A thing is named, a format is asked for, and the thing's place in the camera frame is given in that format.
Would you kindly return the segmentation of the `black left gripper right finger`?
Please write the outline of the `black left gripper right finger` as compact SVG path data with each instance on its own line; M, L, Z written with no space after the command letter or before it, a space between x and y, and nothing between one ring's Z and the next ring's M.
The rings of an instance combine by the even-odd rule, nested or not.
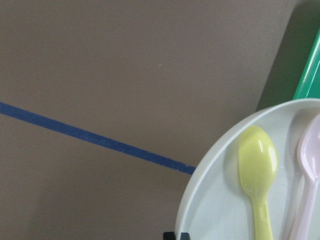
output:
M190 234L188 232L182 232L180 234L180 240L191 240Z

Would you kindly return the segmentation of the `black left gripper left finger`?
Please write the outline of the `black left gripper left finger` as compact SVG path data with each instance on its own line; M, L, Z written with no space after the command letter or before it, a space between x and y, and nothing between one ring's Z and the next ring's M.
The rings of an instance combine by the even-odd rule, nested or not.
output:
M164 232L162 235L163 240L176 240L176 235L174 231Z

